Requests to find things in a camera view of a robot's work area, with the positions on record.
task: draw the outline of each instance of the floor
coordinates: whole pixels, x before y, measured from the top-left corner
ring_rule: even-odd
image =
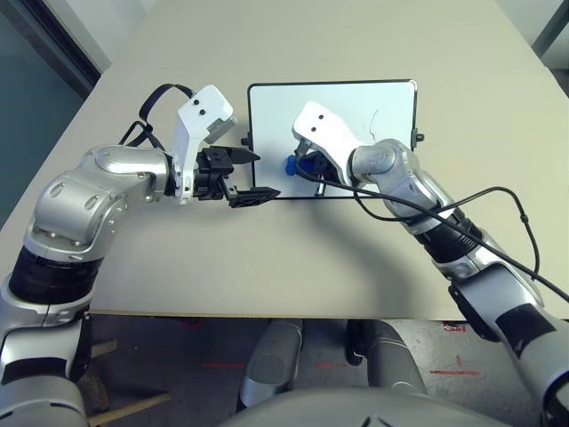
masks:
[[[268,321],[247,318],[95,316],[94,340],[116,338],[119,348],[96,359],[113,407],[169,391],[172,400],[113,422],[115,427],[209,427],[236,407],[244,363]],[[421,371],[429,395],[448,399],[510,425],[537,426],[538,408],[500,344],[484,342],[469,326],[418,320],[389,321]],[[345,321],[310,319],[295,388],[366,386],[365,364],[343,355]]]

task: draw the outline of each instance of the tabletop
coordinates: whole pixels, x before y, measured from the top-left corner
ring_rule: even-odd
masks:
[[[239,120],[218,144],[238,145],[252,83],[399,78],[418,85],[423,168],[455,199],[493,185],[517,192],[542,274],[569,290],[569,104],[492,0],[157,2],[4,225],[0,273],[12,268],[42,188],[89,148],[117,143],[162,83],[216,85]],[[173,93],[155,106],[150,122],[162,142],[183,102]],[[250,179],[246,167],[237,171],[241,189]],[[491,195],[464,211],[533,265],[509,199]],[[96,312],[462,318],[421,246],[353,200],[142,205],[120,229],[96,286]],[[542,294],[549,312],[569,318],[566,303]]]

